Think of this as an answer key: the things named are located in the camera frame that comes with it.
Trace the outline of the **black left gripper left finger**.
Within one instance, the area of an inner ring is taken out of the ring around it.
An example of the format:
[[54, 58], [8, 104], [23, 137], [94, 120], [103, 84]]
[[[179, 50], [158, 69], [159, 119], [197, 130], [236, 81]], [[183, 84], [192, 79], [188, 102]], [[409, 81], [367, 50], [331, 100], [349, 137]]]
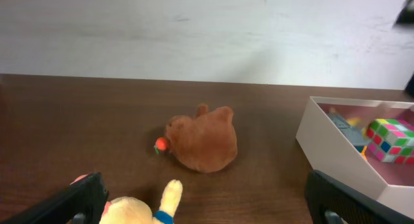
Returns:
[[88, 174], [2, 224], [99, 224], [108, 197], [101, 173]]

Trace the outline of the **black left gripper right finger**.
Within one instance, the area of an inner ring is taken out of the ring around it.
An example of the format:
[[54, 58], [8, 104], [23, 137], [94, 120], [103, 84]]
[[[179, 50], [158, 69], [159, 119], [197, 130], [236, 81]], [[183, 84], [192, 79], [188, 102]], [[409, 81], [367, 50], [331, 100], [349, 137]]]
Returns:
[[307, 176], [305, 200], [312, 222], [317, 224], [413, 224], [412, 218], [319, 170]]

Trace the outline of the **white box pink interior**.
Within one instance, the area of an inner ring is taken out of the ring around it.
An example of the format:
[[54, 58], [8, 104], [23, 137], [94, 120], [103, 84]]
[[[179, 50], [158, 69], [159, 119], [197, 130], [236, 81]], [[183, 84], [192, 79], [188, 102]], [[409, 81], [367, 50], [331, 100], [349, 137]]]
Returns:
[[379, 203], [413, 217], [413, 165], [380, 162], [370, 151], [361, 155], [327, 116], [398, 118], [413, 123], [413, 103], [312, 96], [296, 134], [312, 168], [320, 170]]

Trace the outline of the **yellow grey toy truck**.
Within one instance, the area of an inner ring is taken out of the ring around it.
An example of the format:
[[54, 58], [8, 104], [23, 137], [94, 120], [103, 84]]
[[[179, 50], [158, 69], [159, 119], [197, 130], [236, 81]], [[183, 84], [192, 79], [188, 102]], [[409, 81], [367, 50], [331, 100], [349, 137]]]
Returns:
[[367, 160], [365, 152], [370, 140], [366, 137], [366, 127], [358, 128], [357, 124], [360, 122], [359, 118], [345, 119], [335, 110], [330, 107], [327, 116], [334, 123], [334, 125], [341, 131], [345, 138], [355, 147], [360, 155]]

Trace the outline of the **colourful puzzle cube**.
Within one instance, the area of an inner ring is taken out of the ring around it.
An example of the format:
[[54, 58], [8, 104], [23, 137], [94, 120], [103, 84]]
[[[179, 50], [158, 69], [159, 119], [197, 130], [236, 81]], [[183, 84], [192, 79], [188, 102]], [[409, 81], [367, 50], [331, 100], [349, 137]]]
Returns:
[[378, 118], [367, 128], [367, 149], [381, 162], [413, 164], [413, 125], [401, 119]]

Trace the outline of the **brown plush toy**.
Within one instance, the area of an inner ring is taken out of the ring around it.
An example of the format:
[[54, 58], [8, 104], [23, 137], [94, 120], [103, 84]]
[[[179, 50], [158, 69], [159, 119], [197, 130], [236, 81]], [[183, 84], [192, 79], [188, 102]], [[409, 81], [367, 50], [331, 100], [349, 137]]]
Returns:
[[228, 106], [210, 111], [200, 104], [196, 115], [177, 115], [166, 124], [164, 136], [155, 141], [154, 149], [170, 152], [185, 167], [200, 172], [218, 172], [237, 156], [237, 136]]

